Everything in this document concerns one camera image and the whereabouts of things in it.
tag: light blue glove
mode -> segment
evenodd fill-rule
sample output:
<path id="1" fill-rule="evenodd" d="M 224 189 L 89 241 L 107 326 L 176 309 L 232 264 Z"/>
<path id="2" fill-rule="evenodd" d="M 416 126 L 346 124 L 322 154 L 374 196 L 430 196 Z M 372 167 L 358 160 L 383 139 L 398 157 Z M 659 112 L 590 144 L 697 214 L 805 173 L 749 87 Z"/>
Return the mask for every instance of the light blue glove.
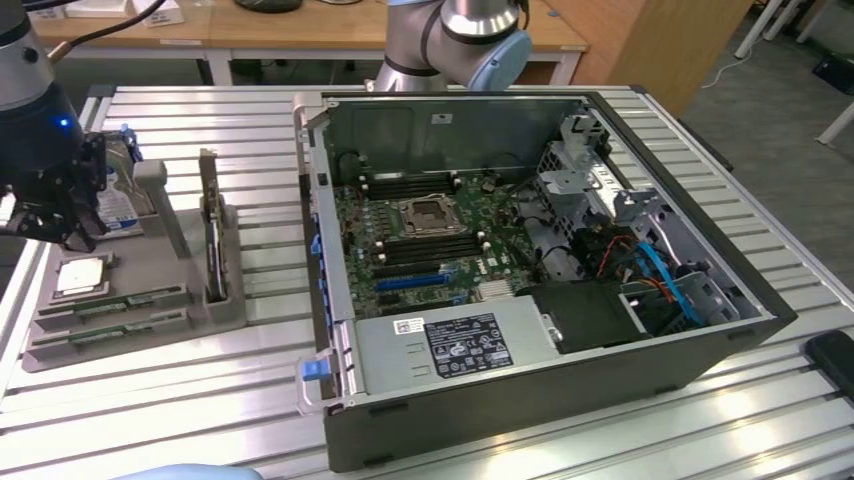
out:
<path id="1" fill-rule="evenodd" d="M 263 478 L 251 468 L 187 463 L 152 468 L 115 480 L 263 480 Z"/>

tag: aluminum table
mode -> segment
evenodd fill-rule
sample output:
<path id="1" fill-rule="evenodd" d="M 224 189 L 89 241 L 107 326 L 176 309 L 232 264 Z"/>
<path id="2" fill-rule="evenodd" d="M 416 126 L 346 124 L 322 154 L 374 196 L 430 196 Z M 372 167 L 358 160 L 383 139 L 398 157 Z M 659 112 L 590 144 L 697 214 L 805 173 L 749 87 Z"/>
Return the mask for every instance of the aluminum table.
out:
<path id="1" fill-rule="evenodd" d="M 173 463 L 246 465 L 267 478 L 347 480 L 818 478 L 854 471 L 854 408 L 802 354 L 814 334 L 854 333 L 851 292 L 655 101 L 606 87 L 608 103 L 801 318 L 681 391 L 378 468 L 330 472 L 322 419 L 295 408 L 294 362 L 314 351 L 296 89 L 307 88 L 135 87 L 89 98 L 85 124 L 113 129 L 128 123 L 143 155 L 165 161 L 177 209 L 196 204 L 199 148 L 219 151 L 220 187 L 240 208 L 251 326 L 25 373 L 19 352 L 31 286 L 45 264 L 44 245 L 31 241 L 0 304 L 4 479 L 109 478 Z M 643 175 L 616 145 L 612 158 L 639 182 Z"/>

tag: wooden cabinet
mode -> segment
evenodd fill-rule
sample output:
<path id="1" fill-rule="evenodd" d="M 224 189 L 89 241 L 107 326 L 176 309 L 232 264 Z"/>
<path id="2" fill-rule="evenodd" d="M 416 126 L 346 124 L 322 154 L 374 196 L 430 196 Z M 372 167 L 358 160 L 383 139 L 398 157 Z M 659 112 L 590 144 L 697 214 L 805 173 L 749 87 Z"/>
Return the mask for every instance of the wooden cabinet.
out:
<path id="1" fill-rule="evenodd" d="M 751 0 L 547 0 L 590 44 L 572 83 L 641 85 L 682 114 Z"/>

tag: floor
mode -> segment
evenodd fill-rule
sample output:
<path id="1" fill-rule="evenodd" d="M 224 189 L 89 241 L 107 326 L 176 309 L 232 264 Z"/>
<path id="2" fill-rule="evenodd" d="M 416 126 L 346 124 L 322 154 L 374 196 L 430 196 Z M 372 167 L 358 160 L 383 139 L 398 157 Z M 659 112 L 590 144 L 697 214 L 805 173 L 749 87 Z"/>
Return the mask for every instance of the floor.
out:
<path id="1" fill-rule="evenodd" d="M 737 32 L 718 67 L 735 59 L 750 20 Z M 854 289 L 854 255 L 849 240 L 854 225 L 854 125 L 839 135 L 835 147 L 814 141 L 835 116 L 854 101 L 811 74 L 821 55 L 791 39 L 759 42 L 747 62 L 727 69 L 718 83 L 699 91 L 683 120 L 735 166 L 735 177 L 786 227 Z M 374 78 L 378 62 L 266 62 L 268 84 L 359 84 Z M 111 61 L 67 59 L 57 78 L 76 107 L 83 106 L 88 86 L 200 85 L 196 64 L 187 60 Z M 254 81 L 236 76 L 236 83 Z M 3 277 L 11 267 L 0 265 Z"/>
<path id="2" fill-rule="evenodd" d="M 750 24 L 734 36 L 714 72 Z M 834 148 L 815 142 L 854 101 L 811 73 L 821 55 L 787 37 L 762 41 L 747 62 L 701 90 L 682 119 L 735 167 L 738 180 L 854 290 L 854 124 Z"/>

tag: warning label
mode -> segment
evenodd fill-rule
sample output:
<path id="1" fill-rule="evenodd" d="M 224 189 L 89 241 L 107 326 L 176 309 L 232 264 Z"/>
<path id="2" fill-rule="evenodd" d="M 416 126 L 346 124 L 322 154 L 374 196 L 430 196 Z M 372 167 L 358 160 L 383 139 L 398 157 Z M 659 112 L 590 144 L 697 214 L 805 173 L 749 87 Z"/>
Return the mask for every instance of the warning label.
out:
<path id="1" fill-rule="evenodd" d="M 507 342 L 491 313 L 426 323 L 424 332 L 442 378 L 512 365 Z"/>

